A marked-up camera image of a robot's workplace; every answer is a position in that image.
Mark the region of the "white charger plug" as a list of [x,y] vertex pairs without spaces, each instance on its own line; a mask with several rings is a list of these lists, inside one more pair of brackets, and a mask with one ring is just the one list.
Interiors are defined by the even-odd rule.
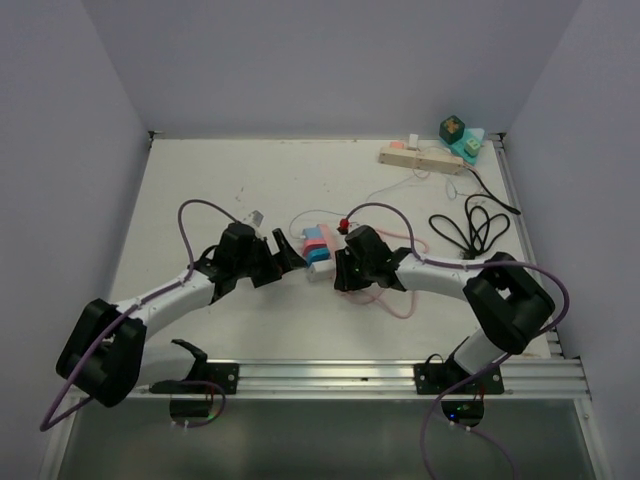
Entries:
[[306,270],[307,280],[311,283],[331,280],[334,274],[335,264],[330,259],[314,262]]

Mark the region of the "blue adapter plug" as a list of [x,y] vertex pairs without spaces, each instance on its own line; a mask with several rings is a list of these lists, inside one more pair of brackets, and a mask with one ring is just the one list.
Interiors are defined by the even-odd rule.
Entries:
[[312,265],[316,262],[326,261],[331,259],[331,252],[329,248],[326,249],[317,249],[311,251],[308,255],[305,256],[306,262],[308,265]]

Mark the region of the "light blue usb charger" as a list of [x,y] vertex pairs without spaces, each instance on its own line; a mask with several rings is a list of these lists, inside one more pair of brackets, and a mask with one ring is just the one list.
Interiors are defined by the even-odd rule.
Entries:
[[304,241],[324,241],[324,235],[319,226],[304,228],[301,238]]

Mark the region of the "pink power strip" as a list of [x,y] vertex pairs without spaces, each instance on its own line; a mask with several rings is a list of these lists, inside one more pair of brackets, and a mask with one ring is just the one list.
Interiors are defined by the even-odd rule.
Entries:
[[[332,259],[335,261],[335,254],[339,247],[344,246],[344,241],[338,238],[338,233],[330,230],[328,225],[322,224],[321,227],[324,229],[323,234],[326,233],[325,237],[327,237],[327,245],[329,248],[329,252],[332,255]],[[401,234],[399,232],[393,232],[388,229],[383,228],[374,228],[374,231],[378,233],[382,239],[393,239],[399,240],[401,242],[409,241],[408,234]],[[429,243],[421,237],[417,239],[418,250],[421,253],[429,253],[430,246]],[[398,303],[395,299],[392,299],[392,293],[383,291],[380,287],[367,287],[364,290],[359,290],[356,292],[346,292],[340,293],[339,295],[344,298],[346,301],[350,302],[356,306],[373,306],[382,310],[385,314],[390,315],[392,318],[406,320],[411,318],[417,309],[418,300],[417,294],[409,294],[409,300],[406,305],[403,305],[402,302]]]

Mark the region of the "pink adapter plug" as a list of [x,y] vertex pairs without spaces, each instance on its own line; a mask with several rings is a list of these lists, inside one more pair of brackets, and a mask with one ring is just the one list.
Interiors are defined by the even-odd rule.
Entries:
[[324,249],[327,248],[327,244],[324,239],[322,238],[305,239],[303,242],[302,253],[304,256],[306,256],[311,251],[322,249],[322,248]]

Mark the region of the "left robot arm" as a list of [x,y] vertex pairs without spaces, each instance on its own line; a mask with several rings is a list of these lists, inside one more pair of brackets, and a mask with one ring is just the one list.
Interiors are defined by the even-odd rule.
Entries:
[[233,222],[216,245],[157,290],[116,303],[90,302],[59,356],[57,374],[105,407],[117,405],[138,386],[158,382],[175,382],[189,393],[201,390],[211,378],[204,351],[180,339],[156,352],[145,344],[229,294],[241,279],[259,288],[305,268],[305,259],[282,231],[274,230],[273,236],[276,252],[251,226]]

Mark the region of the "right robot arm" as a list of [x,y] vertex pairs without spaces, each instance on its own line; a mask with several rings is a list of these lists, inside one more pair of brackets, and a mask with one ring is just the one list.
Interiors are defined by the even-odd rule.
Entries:
[[504,252],[485,261],[450,263],[391,249],[369,226],[361,226],[335,252],[334,288],[358,291],[372,285],[401,292],[424,291],[465,301],[479,329],[450,355],[445,379],[468,392],[481,371],[506,355],[521,354],[555,310],[551,296]]

